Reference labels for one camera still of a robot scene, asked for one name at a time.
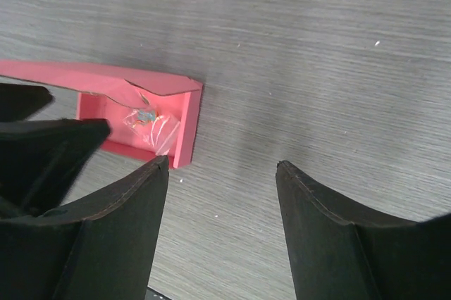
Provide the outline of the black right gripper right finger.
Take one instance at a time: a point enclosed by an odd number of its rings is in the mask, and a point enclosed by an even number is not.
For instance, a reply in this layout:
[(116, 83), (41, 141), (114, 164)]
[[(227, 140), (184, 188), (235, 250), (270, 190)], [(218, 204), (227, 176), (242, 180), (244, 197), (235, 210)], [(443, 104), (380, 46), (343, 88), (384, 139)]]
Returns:
[(423, 222), (365, 206), (289, 161), (276, 186), (298, 299), (449, 299), (450, 216)]

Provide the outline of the small clear plastic wrapper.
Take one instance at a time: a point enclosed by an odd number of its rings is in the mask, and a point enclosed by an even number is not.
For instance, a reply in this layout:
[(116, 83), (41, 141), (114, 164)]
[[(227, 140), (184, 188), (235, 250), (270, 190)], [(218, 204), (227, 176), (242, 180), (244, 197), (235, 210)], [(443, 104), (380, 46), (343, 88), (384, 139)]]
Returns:
[(180, 121), (171, 112), (153, 104), (141, 91), (138, 93), (144, 108), (132, 109), (123, 123), (156, 155), (167, 155), (177, 139)]

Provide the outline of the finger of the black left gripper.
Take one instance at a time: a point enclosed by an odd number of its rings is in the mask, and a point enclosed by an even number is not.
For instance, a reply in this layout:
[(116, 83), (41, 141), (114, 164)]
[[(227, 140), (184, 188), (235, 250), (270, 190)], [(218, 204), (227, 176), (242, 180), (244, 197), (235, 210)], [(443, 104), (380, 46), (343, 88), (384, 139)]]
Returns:
[(1, 121), (20, 121), (29, 118), (54, 97), (43, 86), (1, 83)]
[(109, 134), (104, 119), (3, 122), (1, 218), (57, 207)]

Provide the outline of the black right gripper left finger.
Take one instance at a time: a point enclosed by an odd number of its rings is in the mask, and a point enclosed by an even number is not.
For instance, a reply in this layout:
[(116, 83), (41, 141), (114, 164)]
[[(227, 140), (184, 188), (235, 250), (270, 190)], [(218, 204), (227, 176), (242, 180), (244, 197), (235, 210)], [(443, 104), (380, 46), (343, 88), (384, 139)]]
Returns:
[(2, 299), (143, 299), (168, 158), (43, 215), (1, 221)]

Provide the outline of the pink paper box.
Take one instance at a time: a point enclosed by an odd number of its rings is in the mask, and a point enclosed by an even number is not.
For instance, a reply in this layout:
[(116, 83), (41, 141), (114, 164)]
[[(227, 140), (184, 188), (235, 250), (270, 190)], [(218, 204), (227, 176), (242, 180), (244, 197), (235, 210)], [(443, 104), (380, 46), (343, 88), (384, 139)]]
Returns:
[(183, 75), (96, 63), (2, 60), (1, 76), (61, 87), (78, 93), (79, 120), (104, 118), (111, 134), (102, 149), (141, 161), (157, 156), (124, 123), (132, 109), (144, 108), (141, 91), (153, 104), (171, 112), (180, 129), (167, 154), (171, 168), (192, 161), (203, 85)]

